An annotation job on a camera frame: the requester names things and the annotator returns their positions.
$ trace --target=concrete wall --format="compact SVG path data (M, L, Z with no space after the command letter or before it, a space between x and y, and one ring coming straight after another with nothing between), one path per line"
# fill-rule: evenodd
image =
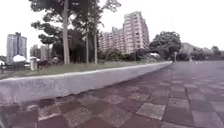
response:
M52 76L14 78L0 81L0 104L20 103L78 94L98 89L170 65L171 62L66 73Z

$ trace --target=sky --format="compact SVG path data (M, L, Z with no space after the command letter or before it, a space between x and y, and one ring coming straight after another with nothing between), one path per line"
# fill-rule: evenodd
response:
M118 0L122 7L116 13L105 11L102 31L121 28L124 15L141 11L149 29L150 41L161 31L175 31L182 42L199 47L213 45L224 50L223 0ZM30 9L28 0L4 0L0 4L0 55L6 55L7 35L21 32L31 46L41 44L38 32L30 26L41 15Z

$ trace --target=stone tile pavement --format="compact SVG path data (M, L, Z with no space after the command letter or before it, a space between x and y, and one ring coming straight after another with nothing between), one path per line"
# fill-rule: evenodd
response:
M34 102L38 108L29 111L4 109L5 122L12 128L224 128L223 78L221 61L175 63L103 89Z

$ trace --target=high-rise building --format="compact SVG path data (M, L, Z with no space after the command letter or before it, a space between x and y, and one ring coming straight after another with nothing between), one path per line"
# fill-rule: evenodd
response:
M104 32L99 38L100 49L105 52L109 48L116 48L125 54L124 30L113 27L112 32Z
M112 32L104 32L99 37L100 50L116 48L122 54L130 54L137 49L147 48L149 32L141 12L133 12L124 16L122 29L112 28Z
M41 60L49 60L50 58L50 49L47 46L41 46Z
M124 36L127 54L140 48L147 48L149 32L141 12L133 12L124 16Z
M21 33L9 34L7 37L7 59L6 63L12 64L15 55L27 58L27 38L22 37Z
M38 45L34 45L31 49L30 49L30 56L31 57L37 57L38 59L41 58L41 51L38 48Z

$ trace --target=white building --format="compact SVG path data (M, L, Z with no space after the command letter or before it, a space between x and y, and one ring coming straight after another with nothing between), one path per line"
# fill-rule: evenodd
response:
M147 48L149 32L141 12L133 12L124 16L124 36L127 54L140 48Z
M27 38L22 37L21 33L9 34L7 37L6 63L12 64L15 55L27 58Z
M112 32L104 32L99 37L100 50L119 49L122 54L130 54L137 49L147 48L149 32L141 12L133 12L124 16L123 28L112 28Z
M126 50L123 29L113 27L112 32L102 33L99 38L99 47L103 52L109 48L116 48L125 54Z

